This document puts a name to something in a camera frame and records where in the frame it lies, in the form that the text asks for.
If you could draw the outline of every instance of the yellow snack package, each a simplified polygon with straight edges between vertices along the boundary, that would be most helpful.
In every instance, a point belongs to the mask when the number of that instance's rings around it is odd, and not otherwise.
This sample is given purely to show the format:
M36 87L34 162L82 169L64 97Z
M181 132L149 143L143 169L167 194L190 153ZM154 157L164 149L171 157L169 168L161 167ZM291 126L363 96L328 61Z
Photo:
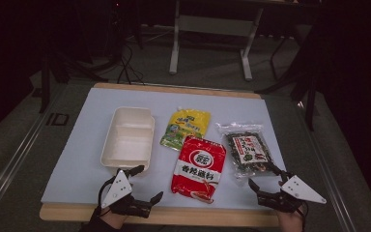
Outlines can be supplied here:
M188 135L203 138L210 123L211 113L197 109L179 109L168 122L160 144L180 151Z

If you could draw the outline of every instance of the printed logo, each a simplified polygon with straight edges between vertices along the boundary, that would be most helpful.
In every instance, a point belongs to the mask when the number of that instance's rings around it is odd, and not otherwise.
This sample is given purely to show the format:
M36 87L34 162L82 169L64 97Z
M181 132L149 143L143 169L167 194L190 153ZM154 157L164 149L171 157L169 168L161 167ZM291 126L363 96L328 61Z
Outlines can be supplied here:
M198 167L210 168L214 164L213 156L202 150L193 151L189 155L190 162Z

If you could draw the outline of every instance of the robotic hand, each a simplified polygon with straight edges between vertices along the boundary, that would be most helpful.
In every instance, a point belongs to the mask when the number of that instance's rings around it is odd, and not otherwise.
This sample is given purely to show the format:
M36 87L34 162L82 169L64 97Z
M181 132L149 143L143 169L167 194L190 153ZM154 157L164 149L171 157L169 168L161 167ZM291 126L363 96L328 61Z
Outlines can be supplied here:
M254 181L248 180L251 189L257 193L258 204L284 213L298 212L302 216L302 229L304 229L307 212L304 214L300 210L300 206L303 204L307 206L306 201L325 204L327 200L298 176L282 171L274 164L271 165L271 169L275 175L280 175L282 178L280 192L269 193L261 191Z
M128 182L128 177L135 176L143 170L144 165L134 167L130 170L118 169L117 175L106 181L101 187L99 192L98 208L104 209L109 207L113 214L148 218L152 207L161 200L163 192L161 191L158 193L156 196L151 198L149 202L134 199L131 195L132 188L131 184ZM101 202L104 188L108 185L112 186Z

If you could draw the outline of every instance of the metal stand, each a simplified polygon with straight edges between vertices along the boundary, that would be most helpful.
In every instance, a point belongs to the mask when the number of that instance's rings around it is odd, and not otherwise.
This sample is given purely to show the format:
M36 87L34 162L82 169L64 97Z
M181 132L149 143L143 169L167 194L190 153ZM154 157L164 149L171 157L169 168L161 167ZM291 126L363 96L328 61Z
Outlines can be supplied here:
M243 63L243 75L245 80L252 80L251 68L249 67L248 53L255 38L263 9L257 10L254 21L233 20L213 17L201 17L180 14L180 0L176 2L176 17L174 20L174 43L171 52L170 74L177 73L179 61L179 33L180 31L192 31L201 33L213 33L230 36L248 37L245 49L241 50Z

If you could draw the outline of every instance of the chair leg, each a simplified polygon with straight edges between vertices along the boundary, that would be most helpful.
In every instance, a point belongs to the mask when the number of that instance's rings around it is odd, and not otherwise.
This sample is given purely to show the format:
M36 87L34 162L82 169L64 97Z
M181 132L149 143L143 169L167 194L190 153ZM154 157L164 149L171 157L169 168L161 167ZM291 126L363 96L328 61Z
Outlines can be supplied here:
M271 70L272 70L273 78L275 78L276 80L278 80L279 77L276 75L275 65L273 64L273 57L275 56L276 52L278 52L278 50L281 48L281 46L284 45L284 43L286 42L286 40L288 40L288 38L287 37L284 37L284 39L279 43L279 45L276 47L275 51L271 55L270 65L271 65Z

